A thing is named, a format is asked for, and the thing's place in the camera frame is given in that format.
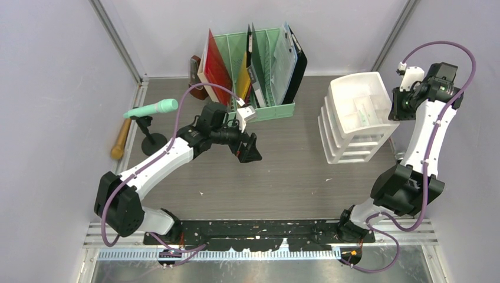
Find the white drawer organizer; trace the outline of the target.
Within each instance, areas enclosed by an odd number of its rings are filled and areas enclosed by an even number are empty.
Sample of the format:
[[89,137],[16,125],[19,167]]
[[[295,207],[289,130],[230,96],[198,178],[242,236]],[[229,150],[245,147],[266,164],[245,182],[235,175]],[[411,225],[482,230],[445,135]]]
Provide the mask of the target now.
[[370,161],[399,126],[399,122],[389,120],[391,107],[378,72],[333,79],[318,115],[327,163]]

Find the yellow book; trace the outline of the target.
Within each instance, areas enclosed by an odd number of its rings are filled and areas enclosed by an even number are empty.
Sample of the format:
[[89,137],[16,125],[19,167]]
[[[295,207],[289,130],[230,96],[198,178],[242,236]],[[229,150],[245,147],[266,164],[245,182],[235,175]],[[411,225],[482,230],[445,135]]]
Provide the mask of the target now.
[[241,65],[239,68],[238,79],[236,82],[236,95],[243,99],[243,101],[247,100],[247,96],[251,87],[251,79],[249,77],[247,68],[249,66],[248,60],[250,59],[250,55],[248,51],[245,51],[244,56],[242,57]]

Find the black book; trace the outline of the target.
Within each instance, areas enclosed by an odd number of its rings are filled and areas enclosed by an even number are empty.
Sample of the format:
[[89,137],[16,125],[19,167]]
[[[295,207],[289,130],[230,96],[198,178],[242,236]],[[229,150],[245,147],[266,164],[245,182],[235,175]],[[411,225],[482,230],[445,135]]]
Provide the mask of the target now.
[[267,90],[264,76],[264,68],[261,62],[260,51],[254,25],[248,25],[246,33],[246,59],[245,67],[251,81],[257,106],[267,107]]

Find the black clipboard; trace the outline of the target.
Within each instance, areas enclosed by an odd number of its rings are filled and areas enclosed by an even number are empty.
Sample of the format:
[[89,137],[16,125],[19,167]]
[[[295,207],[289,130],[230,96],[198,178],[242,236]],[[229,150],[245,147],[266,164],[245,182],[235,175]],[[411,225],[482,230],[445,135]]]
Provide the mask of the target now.
[[307,67],[307,57],[304,53],[304,50],[298,41],[296,35],[292,31],[291,28],[289,28],[290,34],[291,34],[291,39],[293,42],[293,46],[295,48],[295,51],[297,53],[297,62],[295,63],[294,71],[291,77],[290,84],[288,86],[287,92],[285,94],[285,97],[283,99],[282,104],[291,104],[294,102],[294,98],[297,95],[298,89],[300,87],[300,84],[302,82],[302,79],[304,77],[305,69]]

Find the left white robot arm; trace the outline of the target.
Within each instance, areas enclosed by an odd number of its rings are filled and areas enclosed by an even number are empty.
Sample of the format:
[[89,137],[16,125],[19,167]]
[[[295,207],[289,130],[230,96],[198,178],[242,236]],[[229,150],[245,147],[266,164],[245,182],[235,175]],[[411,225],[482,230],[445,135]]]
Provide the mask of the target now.
[[111,227],[125,238],[140,230],[153,232],[167,244],[180,239],[176,218],[165,209],[150,209],[142,204],[145,196],[176,169],[208,151],[212,145],[227,145],[241,163],[260,161],[256,134],[246,131],[248,120],[256,117],[250,104],[229,119],[221,103],[209,103],[194,121],[176,131],[165,146],[140,164],[120,173],[105,173],[99,183],[94,211],[101,218],[101,234]]

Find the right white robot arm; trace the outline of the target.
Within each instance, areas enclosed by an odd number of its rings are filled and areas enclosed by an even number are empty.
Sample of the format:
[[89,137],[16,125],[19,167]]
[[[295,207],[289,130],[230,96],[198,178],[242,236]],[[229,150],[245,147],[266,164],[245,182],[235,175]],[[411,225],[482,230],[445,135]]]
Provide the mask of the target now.
[[438,159],[447,128],[463,100],[454,85],[458,67],[433,63],[428,72],[400,64],[403,77],[392,89],[391,121],[415,121],[404,156],[375,181],[370,197],[343,210],[337,237],[344,242],[364,239],[369,225],[395,216],[415,216],[444,190],[438,180]]

